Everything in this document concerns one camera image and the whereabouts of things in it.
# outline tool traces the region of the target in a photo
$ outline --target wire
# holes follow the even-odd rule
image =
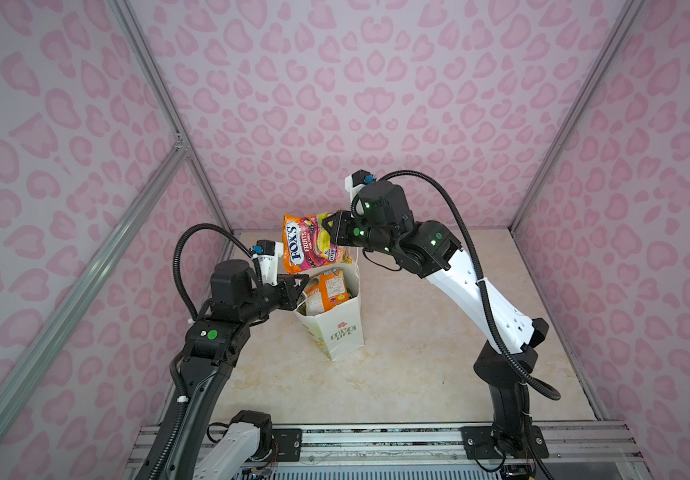
[[[252,259],[254,263],[254,273],[256,274],[257,288],[262,289],[262,270],[260,269],[260,259],[256,257],[252,250],[249,250],[246,245],[242,244],[230,231],[225,230],[223,227],[214,224],[198,224],[193,225],[188,228],[177,241],[177,245],[174,247],[174,256],[171,262],[172,273],[174,274],[174,285],[177,287],[177,292],[179,292],[182,301],[185,302],[187,310],[190,312],[190,318],[196,320],[198,318],[198,310],[196,310],[193,301],[187,295],[185,285],[182,283],[182,274],[180,273],[180,260],[182,257],[182,249],[185,247],[187,240],[199,230],[213,230],[218,234],[222,234],[229,241],[233,242],[238,248],[241,249],[244,254]]]
[[[468,232],[468,228],[465,226],[465,221],[462,220],[462,216],[459,214],[459,210],[457,210],[457,207],[454,205],[454,200],[452,200],[449,194],[446,193],[444,187],[442,187],[436,180],[424,174],[423,172],[419,172],[416,170],[397,170],[387,175],[384,175],[382,178],[380,178],[380,180],[389,180],[391,178],[401,177],[404,175],[409,177],[421,178],[433,187],[435,187],[436,190],[441,194],[443,199],[446,201],[446,205],[448,205],[449,209],[452,211],[454,220],[456,220],[457,226],[459,226],[460,232],[462,233],[462,238],[465,240],[465,245],[467,246],[468,252],[470,253],[470,259],[473,263],[475,276],[478,279],[476,280],[475,284],[478,285],[478,288],[481,292],[481,302],[483,304],[484,316],[486,317],[486,324],[489,328],[489,331],[492,333],[494,343],[497,345],[497,348],[502,353],[502,356],[504,357],[505,361],[518,374],[518,376],[521,377],[521,379],[525,383],[530,385],[531,388],[539,392],[541,395],[550,398],[551,400],[560,400],[561,393],[559,393],[558,390],[556,390],[549,384],[542,382],[542,380],[533,378],[529,374],[529,372],[527,372],[521,366],[521,364],[518,363],[518,360],[516,360],[513,357],[513,355],[508,350],[507,346],[504,344],[504,341],[502,340],[502,335],[497,329],[497,324],[494,322],[494,315],[492,314],[492,306],[489,303],[488,291],[486,290],[486,282],[484,281],[484,272],[483,268],[481,268],[481,262],[478,259],[478,254],[475,252],[475,245],[473,245],[473,240],[470,238],[470,233]]]
[[[210,423],[209,426],[206,427],[206,436],[209,437],[209,441],[212,442],[212,443],[219,443],[220,440],[219,440],[219,439],[215,440],[215,439],[211,436],[211,432],[209,432],[209,428],[211,428],[211,427],[223,427],[223,428],[225,428],[225,429],[230,428],[230,426],[227,425],[226,423],[222,423],[222,422],[212,422],[212,423]]]
[[[358,205],[358,201],[361,199],[358,194],[355,194],[352,196],[352,201],[350,202],[350,213],[352,216],[355,218],[361,218],[362,215],[359,215],[358,212],[356,212],[356,206]]]
[[[385,265],[383,265],[383,264],[378,264],[377,262],[375,262],[374,260],[372,260],[372,259],[370,259],[370,258],[368,257],[368,255],[366,254],[366,250],[364,250],[362,253],[363,253],[363,257],[364,257],[365,259],[367,259],[369,262],[371,262],[371,263],[373,263],[373,264],[375,264],[375,265],[377,265],[377,266],[381,266],[381,267],[384,268],[385,270],[390,270],[391,272],[400,272],[401,270],[403,270],[403,267],[402,267],[402,266],[399,266],[398,269],[393,269],[393,268],[390,268],[390,267],[385,266]]]
[[[263,465],[262,468],[258,468],[259,470],[263,470],[263,469],[267,468],[268,465],[273,463],[276,460],[276,458],[278,458],[278,451],[281,450],[281,448],[278,445],[278,443],[273,442],[273,444],[270,446],[270,450],[274,450],[275,453],[273,453],[273,456],[270,457],[270,460],[268,460],[268,462],[265,465]]]
[[[534,461],[537,463],[537,466],[539,466],[539,469],[542,470],[542,473],[544,474],[545,478],[547,480],[555,480],[553,475],[551,475],[550,471],[548,470],[548,467],[544,466],[542,458],[540,458],[539,455],[537,455],[537,453],[534,451],[536,448],[534,448],[534,439],[532,438],[532,415],[529,414],[530,405],[528,389],[521,389],[521,398],[524,414],[524,430],[526,431],[526,445],[528,446],[529,451],[532,453],[532,457],[534,458]]]
[[[481,463],[478,461],[478,447],[482,445],[487,445],[485,443],[475,443],[473,445],[473,460],[475,460],[475,463],[478,464],[479,467],[481,467],[481,470],[483,470],[486,473],[494,473],[494,472],[499,472],[502,470],[502,466],[504,466],[504,454],[502,454],[502,460],[500,461],[499,465],[496,468],[486,468],[485,466],[481,465]]]
[[[530,448],[528,442],[526,444],[526,469],[528,470],[528,474],[530,478],[534,477],[534,474],[537,472],[537,462],[532,463],[529,461],[529,459],[534,459],[534,453],[532,452],[532,449]]]

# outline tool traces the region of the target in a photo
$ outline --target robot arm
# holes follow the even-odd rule
[[[500,353],[486,323],[481,292],[470,255],[446,226],[437,221],[415,222],[403,188],[359,170],[345,179],[355,211],[340,210],[324,220],[337,245],[361,246],[391,255],[397,264],[446,293],[484,332]],[[532,319],[520,312],[484,278],[497,329],[512,353],[530,345]]]
[[[211,472],[206,478],[213,478],[215,470],[219,478],[223,474],[232,477],[249,456],[264,456],[270,451],[270,418],[265,423],[257,417],[263,414],[250,412],[256,416],[235,417],[229,435],[205,460],[197,461],[214,405],[250,337],[251,325],[274,310],[297,308],[308,279],[304,274],[277,275],[274,284],[260,283],[244,260],[226,260],[215,266],[210,282],[212,297],[188,329],[184,348],[170,366],[183,391],[178,387],[168,405],[137,480],[185,480],[194,473],[198,478],[198,471],[205,474],[204,469]],[[259,441],[254,430],[242,423],[260,430]]]

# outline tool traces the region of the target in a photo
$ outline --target fox's candy bag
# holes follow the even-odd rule
[[[283,265],[288,274],[317,266],[352,262],[344,246],[331,245],[321,221],[331,214],[283,216]]]

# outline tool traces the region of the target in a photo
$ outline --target black cable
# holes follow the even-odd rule
[[[356,212],[356,206],[358,205],[358,200],[361,198],[358,196],[358,194],[355,194],[352,196],[352,201],[350,202],[350,213],[352,216],[355,218],[360,218],[361,215],[358,215],[358,212]]]
[[[226,423],[222,423],[222,422],[212,422],[212,423],[210,423],[209,426],[206,427],[206,437],[208,437],[208,438],[209,438],[209,441],[212,442],[212,443],[219,443],[219,442],[220,442],[220,440],[215,440],[215,439],[211,436],[211,432],[209,432],[209,428],[212,428],[212,427],[223,427],[223,428],[225,428],[225,429],[230,428],[230,426],[227,425]]]
[[[391,178],[401,177],[403,175],[421,178],[424,181],[428,182],[430,185],[436,188],[436,190],[441,194],[443,199],[446,200],[446,205],[448,205],[449,209],[451,209],[452,215],[454,216],[454,220],[456,220],[457,226],[459,226],[460,232],[462,233],[462,238],[465,240],[465,245],[467,246],[468,252],[470,253],[470,259],[473,263],[473,269],[475,270],[475,276],[477,278],[475,284],[478,285],[478,288],[481,291],[481,302],[483,303],[486,324],[489,328],[489,331],[492,332],[492,338],[494,339],[494,343],[497,345],[497,348],[502,353],[502,356],[504,357],[505,361],[508,362],[510,367],[518,374],[519,377],[521,377],[521,379],[524,382],[530,385],[531,388],[539,392],[541,395],[550,398],[551,400],[560,400],[561,393],[559,393],[558,390],[556,390],[549,384],[542,382],[542,380],[535,379],[531,375],[529,375],[529,372],[527,372],[521,366],[521,364],[518,363],[518,360],[516,360],[513,357],[513,355],[510,353],[510,351],[504,344],[504,341],[502,340],[502,335],[500,335],[500,332],[497,329],[497,324],[494,322],[494,315],[492,314],[492,306],[489,303],[488,291],[486,289],[486,282],[484,282],[484,272],[483,268],[481,268],[481,262],[478,259],[478,254],[475,252],[475,246],[473,245],[473,240],[470,238],[468,228],[465,226],[465,221],[462,220],[462,216],[459,214],[459,210],[457,210],[457,207],[454,205],[454,200],[452,200],[449,194],[446,193],[444,187],[442,187],[436,180],[424,174],[423,172],[419,172],[416,170],[397,170],[383,176],[382,178],[380,178],[380,180],[389,180]]]
[[[521,398],[524,414],[524,430],[526,431],[526,445],[529,448],[529,451],[532,453],[532,457],[534,457],[534,461],[537,463],[537,466],[539,466],[539,469],[542,470],[545,478],[547,480],[555,480],[553,475],[551,475],[550,471],[548,470],[548,467],[544,466],[542,458],[540,458],[539,455],[537,455],[537,453],[534,451],[536,448],[534,448],[534,439],[532,438],[532,415],[529,413],[529,390],[526,388],[526,386],[521,389]]]
[[[375,262],[374,260],[370,259],[370,258],[366,255],[366,250],[362,250],[362,253],[363,253],[363,257],[364,257],[365,259],[367,259],[369,262],[371,262],[371,263],[373,263],[373,264],[375,264],[375,265],[377,265],[377,266],[381,266],[381,267],[384,268],[385,270],[390,270],[391,272],[400,272],[401,270],[403,270],[403,267],[402,267],[402,266],[399,266],[397,269],[393,269],[393,268],[390,268],[390,267],[385,266],[385,265],[383,265],[383,264],[378,264],[377,262]]]
[[[174,382],[174,388],[177,391],[177,397],[187,396],[187,387],[185,385],[185,380],[182,378],[180,370],[177,368],[177,363],[182,360],[183,353],[177,353],[177,356],[171,360],[169,363],[169,374],[171,374],[171,379]],[[187,413],[187,402],[178,402],[177,411],[174,416],[174,423],[171,427],[171,432],[169,432],[169,437],[166,439],[164,447],[161,449],[156,458],[155,464],[150,469],[148,473],[148,480],[158,480],[158,475],[164,470],[166,462],[169,459],[172,448],[177,441],[177,437],[180,434],[180,429],[182,428],[182,421],[185,419],[185,414]]]
[[[171,264],[171,269],[174,274],[174,285],[177,287],[177,292],[180,293],[182,301],[185,302],[185,306],[187,307],[187,310],[190,312],[190,318],[192,318],[193,320],[196,320],[196,318],[198,318],[198,311],[196,310],[193,301],[187,295],[185,285],[182,284],[182,275],[180,273],[180,260],[182,257],[182,249],[185,247],[185,243],[193,234],[195,234],[199,230],[213,230],[218,234],[224,235],[229,241],[233,242],[236,246],[238,246],[238,248],[240,248],[241,251],[244,252],[244,254],[251,258],[252,262],[254,263],[254,272],[256,274],[257,281],[259,282],[257,288],[262,289],[262,270],[260,269],[260,259],[254,256],[255,254],[252,250],[246,248],[246,245],[242,244],[231,232],[225,230],[221,226],[214,224],[193,225],[190,228],[188,228],[177,241],[177,245],[174,247],[174,258],[172,259]]]
[[[486,473],[494,473],[494,472],[499,472],[502,470],[502,466],[504,466],[504,454],[502,454],[502,460],[500,461],[499,465],[496,468],[486,468],[485,466],[481,465],[481,463],[478,461],[478,454],[476,453],[478,451],[478,447],[486,445],[485,443],[475,443],[473,445],[473,460],[475,460],[475,463],[478,464],[479,467],[481,467],[481,470],[483,470]]]

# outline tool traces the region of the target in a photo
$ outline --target white paper bag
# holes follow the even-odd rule
[[[319,266],[306,270],[304,273],[313,277],[331,268],[342,269],[345,274],[345,285],[354,297],[319,315],[303,315],[300,312],[300,310],[303,310],[302,307],[295,310],[294,314],[308,333],[311,334],[312,339],[323,354],[326,355],[326,358],[335,361],[343,358],[350,352],[358,350],[364,346],[364,342],[363,329],[361,328],[358,263],[354,260],[352,264]]]

